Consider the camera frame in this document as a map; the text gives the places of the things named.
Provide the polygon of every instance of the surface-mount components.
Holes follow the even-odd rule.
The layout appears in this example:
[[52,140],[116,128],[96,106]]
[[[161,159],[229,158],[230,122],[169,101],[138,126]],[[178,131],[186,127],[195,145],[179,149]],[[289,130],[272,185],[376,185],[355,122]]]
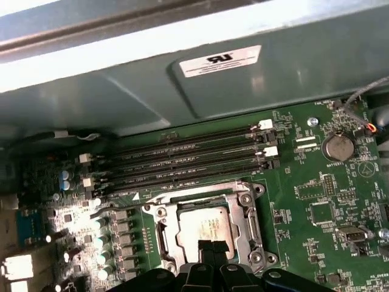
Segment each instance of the surface-mount components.
[[115,250],[115,254],[117,256],[121,256],[123,258],[131,257],[135,254],[135,252],[136,252],[135,246],[126,246],[126,247],[118,248]]
[[312,203],[309,206],[309,209],[311,211],[312,224],[314,226],[332,223],[333,214],[329,201]]

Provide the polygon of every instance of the white sticker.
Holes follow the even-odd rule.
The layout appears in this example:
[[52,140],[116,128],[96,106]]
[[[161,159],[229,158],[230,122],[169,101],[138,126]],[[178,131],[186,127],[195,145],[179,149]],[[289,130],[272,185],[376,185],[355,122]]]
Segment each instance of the white sticker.
[[244,49],[213,54],[197,59],[180,62],[185,77],[227,70],[231,68],[255,64],[260,55],[261,46],[245,47]]

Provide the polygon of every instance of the mounting screw hole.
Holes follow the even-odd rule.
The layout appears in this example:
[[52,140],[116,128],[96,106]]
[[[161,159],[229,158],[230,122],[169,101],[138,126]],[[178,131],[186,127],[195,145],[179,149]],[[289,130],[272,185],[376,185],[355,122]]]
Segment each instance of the mounting screw hole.
[[275,263],[275,257],[270,255],[269,257],[267,257],[267,260],[269,261],[269,263]]
[[255,192],[259,195],[262,195],[264,194],[266,191],[265,189],[265,186],[261,185],[261,184],[257,184],[256,187],[255,187]]

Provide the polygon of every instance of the metal cpu cover plate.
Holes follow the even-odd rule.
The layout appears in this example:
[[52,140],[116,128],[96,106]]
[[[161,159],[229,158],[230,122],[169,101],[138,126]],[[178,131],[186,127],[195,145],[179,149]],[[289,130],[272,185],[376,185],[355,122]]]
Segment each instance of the metal cpu cover plate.
[[187,262],[198,262],[198,240],[225,240],[227,258],[254,273],[277,262],[263,249],[255,199],[262,185],[234,181],[161,193],[142,212],[156,224],[161,266],[174,273]]
[[177,243],[184,248],[189,263],[199,261],[199,240],[225,240],[229,247],[227,258],[233,259],[235,245],[227,208],[203,208],[183,212],[179,216],[179,225],[181,231],[177,234]]

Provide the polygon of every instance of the capacitor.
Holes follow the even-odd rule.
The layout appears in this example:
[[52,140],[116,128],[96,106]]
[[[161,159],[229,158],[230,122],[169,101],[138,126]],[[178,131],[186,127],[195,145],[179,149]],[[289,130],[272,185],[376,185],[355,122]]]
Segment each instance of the capacitor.
[[62,190],[74,190],[75,186],[76,184],[74,181],[63,181],[60,184]]
[[61,292],[61,291],[65,290],[70,282],[71,281],[69,279],[66,279],[66,280],[62,281],[61,283],[56,284],[55,285],[55,291],[56,292]]
[[96,248],[102,248],[104,245],[106,245],[109,241],[109,238],[107,235],[102,235],[100,237],[97,237],[94,240],[94,245]]
[[63,258],[65,259],[65,262],[70,262],[77,254],[81,252],[80,248],[73,248],[70,251],[66,251],[63,254]]
[[98,272],[97,277],[99,278],[99,280],[105,281],[106,279],[108,279],[109,275],[111,275],[113,272],[114,269],[112,266],[104,266],[104,268],[102,268]]
[[109,251],[103,251],[96,259],[99,265],[104,265],[112,257]]
[[61,231],[55,232],[53,234],[49,234],[46,236],[46,242],[47,243],[54,242],[55,240],[58,240],[58,239],[64,237],[68,232],[69,232],[69,230],[68,230],[68,228],[66,228],[66,229],[63,229]]
[[105,218],[100,218],[93,222],[93,227],[94,229],[100,229],[106,226],[106,224],[107,224],[107,220]]
[[96,198],[93,200],[93,204],[95,207],[101,206],[101,204],[104,204],[106,202],[106,199],[104,198]]
[[71,171],[68,171],[68,170],[63,170],[61,172],[60,176],[61,176],[63,181],[67,181],[67,180],[70,180],[70,179],[72,179],[74,177],[74,173],[71,172]]

